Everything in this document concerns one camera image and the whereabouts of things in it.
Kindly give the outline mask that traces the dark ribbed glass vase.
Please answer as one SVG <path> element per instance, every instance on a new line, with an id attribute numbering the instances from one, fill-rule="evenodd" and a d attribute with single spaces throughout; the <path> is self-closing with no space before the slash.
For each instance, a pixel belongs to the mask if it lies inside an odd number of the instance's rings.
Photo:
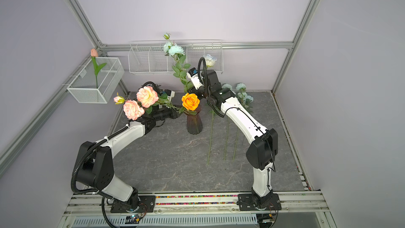
<path id="1" fill-rule="evenodd" d="M 187 131 L 192 135 L 197 135 L 203 130 L 203 123 L 200 118 L 201 108 L 197 107 L 195 111 L 186 112 L 187 115 Z"/>

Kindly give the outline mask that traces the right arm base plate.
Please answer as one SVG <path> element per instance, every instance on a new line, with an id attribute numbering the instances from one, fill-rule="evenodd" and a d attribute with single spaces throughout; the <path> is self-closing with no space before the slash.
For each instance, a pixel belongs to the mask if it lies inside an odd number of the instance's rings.
<path id="1" fill-rule="evenodd" d="M 240 211 L 261 211 L 282 209 L 278 194 L 273 191 L 260 197 L 256 193 L 238 194 L 237 205 Z"/>

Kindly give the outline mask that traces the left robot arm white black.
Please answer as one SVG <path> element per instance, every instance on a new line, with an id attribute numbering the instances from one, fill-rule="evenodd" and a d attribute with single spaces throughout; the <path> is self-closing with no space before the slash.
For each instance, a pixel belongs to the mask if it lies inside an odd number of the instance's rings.
<path id="1" fill-rule="evenodd" d="M 84 142 L 78 152 L 71 177 L 74 194 L 96 193 L 107 199 L 116 200 L 128 211 L 139 208 L 138 190 L 126 184 L 117 175 L 113 158 L 136 139 L 157 127 L 158 121 L 176 119 L 179 113 L 173 108 L 154 108 L 152 113 L 130 119 L 123 128 L 103 139 Z"/>

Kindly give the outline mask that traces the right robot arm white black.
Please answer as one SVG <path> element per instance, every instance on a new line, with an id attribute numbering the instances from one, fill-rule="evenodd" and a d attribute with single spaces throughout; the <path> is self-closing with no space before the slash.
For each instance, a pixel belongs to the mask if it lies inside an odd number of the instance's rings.
<path id="1" fill-rule="evenodd" d="M 223 88 L 214 70 L 202 71 L 192 68 L 187 72 L 192 82 L 191 92 L 207 99 L 214 112 L 231 119 L 243 133 L 249 148 L 246 158 L 253 167 L 252 199 L 247 202 L 257 209 L 274 206 L 276 194 L 271 186 L 271 171 L 278 151 L 278 134 L 260 124 L 239 102 L 236 94 Z"/>

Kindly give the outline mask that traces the teal rose branch remaining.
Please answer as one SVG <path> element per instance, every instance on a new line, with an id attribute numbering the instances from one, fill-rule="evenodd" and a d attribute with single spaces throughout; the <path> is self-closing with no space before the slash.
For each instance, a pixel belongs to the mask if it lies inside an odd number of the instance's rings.
<path id="1" fill-rule="evenodd" d="M 190 64 L 186 63 L 186 53 L 180 45 L 170 39 L 170 34 L 165 33 L 163 38 L 166 43 L 163 46 L 163 51 L 166 56 L 170 56 L 174 60 L 172 69 L 174 70 L 174 77 L 178 78 L 184 86 L 184 92 L 188 92 L 192 88 L 191 81 L 187 80 L 187 72 Z"/>

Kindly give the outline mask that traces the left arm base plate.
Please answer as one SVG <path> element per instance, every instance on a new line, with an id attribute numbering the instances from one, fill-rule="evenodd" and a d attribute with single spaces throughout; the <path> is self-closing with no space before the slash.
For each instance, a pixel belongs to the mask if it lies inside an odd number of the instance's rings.
<path id="1" fill-rule="evenodd" d="M 152 213 L 154 211 L 156 197 L 154 195 L 137 195 L 123 202 L 114 199 L 111 205 L 111 213 Z"/>

